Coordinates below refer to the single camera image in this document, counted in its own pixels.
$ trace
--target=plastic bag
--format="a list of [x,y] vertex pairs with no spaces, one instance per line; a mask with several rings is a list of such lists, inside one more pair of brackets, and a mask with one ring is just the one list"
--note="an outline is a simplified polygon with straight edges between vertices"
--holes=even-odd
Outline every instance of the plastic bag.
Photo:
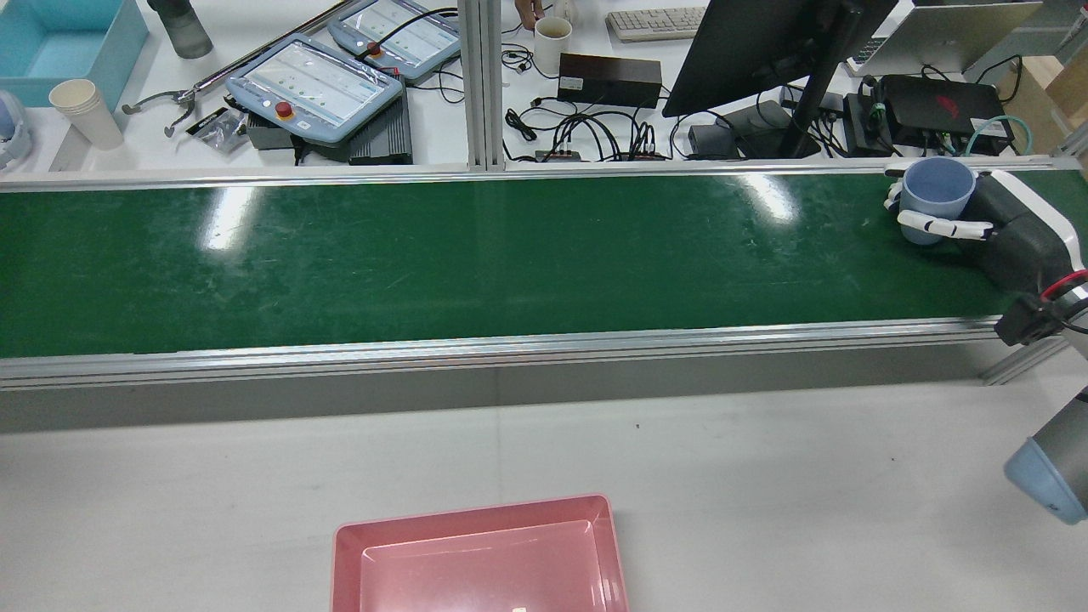
[[246,113],[225,107],[198,121],[186,133],[224,156],[249,139],[246,135]]

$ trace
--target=black monitor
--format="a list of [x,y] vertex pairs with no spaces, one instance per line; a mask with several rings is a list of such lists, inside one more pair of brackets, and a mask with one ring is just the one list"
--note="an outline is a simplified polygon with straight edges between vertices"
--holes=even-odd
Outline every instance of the black monitor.
[[800,158],[819,150],[808,125],[819,115],[839,62],[888,17],[897,0],[710,0],[662,114],[712,109],[786,85],[808,84],[790,118],[763,102],[728,122],[750,158]]

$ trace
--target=light blue box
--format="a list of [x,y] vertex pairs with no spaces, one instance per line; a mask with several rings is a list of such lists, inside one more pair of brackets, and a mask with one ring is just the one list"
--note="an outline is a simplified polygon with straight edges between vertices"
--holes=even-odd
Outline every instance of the light blue box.
[[0,89],[27,107],[88,78],[113,110],[147,39],[135,0],[9,0],[0,12]]

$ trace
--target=keyboard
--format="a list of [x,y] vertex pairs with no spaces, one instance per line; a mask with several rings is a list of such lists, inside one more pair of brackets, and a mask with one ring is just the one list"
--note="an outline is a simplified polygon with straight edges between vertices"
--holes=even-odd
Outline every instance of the keyboard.
[[706,7],[614,11],[605,23],[623,42],[694,38]]
[[865,62],[869,61],[869,58],[873,57],[873,53],[877,52],[877,49],[879,49],[883,45],[885,40],[888,40],[887,36],[869,38],[868,41],[865,42],[865,45],[861,48],[861,50],[854,53],[853,58],[851,59],[853,59],[854,62],[856,62],[858,65],[864,64]]

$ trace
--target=blue cup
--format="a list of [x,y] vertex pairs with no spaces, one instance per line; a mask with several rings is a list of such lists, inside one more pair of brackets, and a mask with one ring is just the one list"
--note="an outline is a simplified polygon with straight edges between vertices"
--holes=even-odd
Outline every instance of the blue cup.
[[[918,160],[903,175],[899,207],[939,219],[959,219],[975,193],[975,173],[950,157]],[[941,236],[913,228],[902,228],[903,237],[914,244],[937,244]]]

